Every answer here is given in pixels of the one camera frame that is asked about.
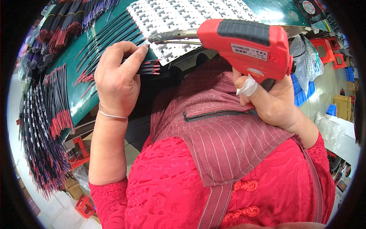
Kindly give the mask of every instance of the woman's left hand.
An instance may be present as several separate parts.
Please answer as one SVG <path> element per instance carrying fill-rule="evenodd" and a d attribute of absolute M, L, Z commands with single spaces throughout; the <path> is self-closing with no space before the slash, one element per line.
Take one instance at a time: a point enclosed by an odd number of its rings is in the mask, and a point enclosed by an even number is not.
<path fill-rule="evenodd" d="M 146 44 L 137 47 L 130 41 L 115 43 L 104 51 L 94 77 L 104 113 L 119 117 L 131 114 L 140 92 L 140 75 L 136 73 L 147 51 Z M 125 55 L 130 56 L 121 64 Z"/>

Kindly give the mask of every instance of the red top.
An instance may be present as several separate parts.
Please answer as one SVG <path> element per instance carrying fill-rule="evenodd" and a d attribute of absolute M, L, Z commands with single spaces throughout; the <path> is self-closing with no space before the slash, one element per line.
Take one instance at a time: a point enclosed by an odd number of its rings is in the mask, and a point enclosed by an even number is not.
<path fill-rule="evenodd" d="M 128 180 L 89 184 L 103 229 L 197 228 L 210 188 L 203 187 L 186 144 L 178 137 L 149 144 L 150 138 Z M 322 187 L 325 224 L 332 212 L 335 185 L 320 133 L 307 151 Z M 220 227 L 312 222 L 314 214 L 313 178 L 300 148 L 290 138 L 235 183 Z"/>

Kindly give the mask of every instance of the tiled floor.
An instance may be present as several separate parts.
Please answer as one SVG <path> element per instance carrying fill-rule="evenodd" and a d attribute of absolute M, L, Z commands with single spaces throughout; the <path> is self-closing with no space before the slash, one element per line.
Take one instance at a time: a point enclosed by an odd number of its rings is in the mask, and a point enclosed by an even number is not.
<path fill-rule="evenodd" d="M 324 74 L 318 76 L 314 83 L 314 94 L 300 107 L 312 121 L 315 120 L 318 111 L 325 114 L 329 105 L 333 104 L 333 97 L 339 95 L 341 88 L 344 89 L 346 96 L 350 95 L 345 70 L 334 70 L 331 62 L 324 65 Z"/>

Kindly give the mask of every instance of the white tape on thumb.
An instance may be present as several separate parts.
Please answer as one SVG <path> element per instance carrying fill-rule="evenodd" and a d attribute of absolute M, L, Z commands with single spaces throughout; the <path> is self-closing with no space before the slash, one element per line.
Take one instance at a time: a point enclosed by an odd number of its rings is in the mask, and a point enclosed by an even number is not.
<path fill-rule="evenodd" d="M 236 95 L 243 94 L 245 96 L 251 96 L 257 89 L 258 83 L 253 79 L 253 77 L 248 74 L 247 80 L 241 89 L 236 89 Z"/>

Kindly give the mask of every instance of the silver bangle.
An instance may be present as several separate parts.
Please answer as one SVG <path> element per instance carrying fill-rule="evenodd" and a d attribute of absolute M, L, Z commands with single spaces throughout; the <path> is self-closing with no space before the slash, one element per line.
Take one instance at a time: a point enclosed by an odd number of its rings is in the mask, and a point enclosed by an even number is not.
<path fill-rule="evenodd" d="M 101 112 L 101 114 L 107 116 L 107 117 L 111 117 L 111 118 L 122 118 L 122 119 L 128 119 L 128 117 L 120 117 L 120 116 L 115 116 L 115 115 L 108 115 L 106 113 L 104 113 L 101 108 L 100 108 L 100 104 L 99 104 L 99 111 Z"/>

